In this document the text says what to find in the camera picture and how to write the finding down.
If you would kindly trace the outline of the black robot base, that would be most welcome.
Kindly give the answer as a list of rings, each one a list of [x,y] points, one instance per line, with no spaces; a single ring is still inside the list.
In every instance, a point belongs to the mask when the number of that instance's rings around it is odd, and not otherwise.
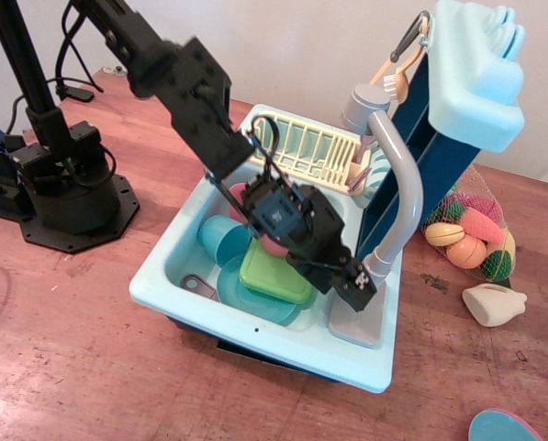
[[[94,126],[82,121],[70,134],[78,156],[67,171],[45,147],[0,130],[0,218],[28,243],[76,254],[119,239],[140,203]]]

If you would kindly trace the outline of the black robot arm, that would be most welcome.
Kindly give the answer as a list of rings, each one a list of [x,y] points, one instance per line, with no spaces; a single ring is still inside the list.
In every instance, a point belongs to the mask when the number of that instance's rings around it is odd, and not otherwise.
[[[269,237],[288,251],[286,261],[322,293],[334,289],[362,311],[376,293],[363,263],[341,241],[344,222],[315,187],[297,186],[265,155],[265,166],[235,198],[224,184],[262,146],[229,120],[231,81],[198,39],[163,40],[124,1],[72,1],[80,17],[105,37],[126,67],[138,98],[155,96],[171,124],[206,168],[207,180],[245,219],[255,238]]]

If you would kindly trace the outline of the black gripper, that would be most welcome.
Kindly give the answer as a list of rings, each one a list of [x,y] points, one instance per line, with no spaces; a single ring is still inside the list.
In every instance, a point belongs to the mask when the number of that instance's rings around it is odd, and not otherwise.
[[[259,175],[241,197],[250,225],[288,250],[286,262],[298,274],[322,293],[334,288],[354,311],[366,308],[377,287],[343,244],[344,222],[320,190]]]

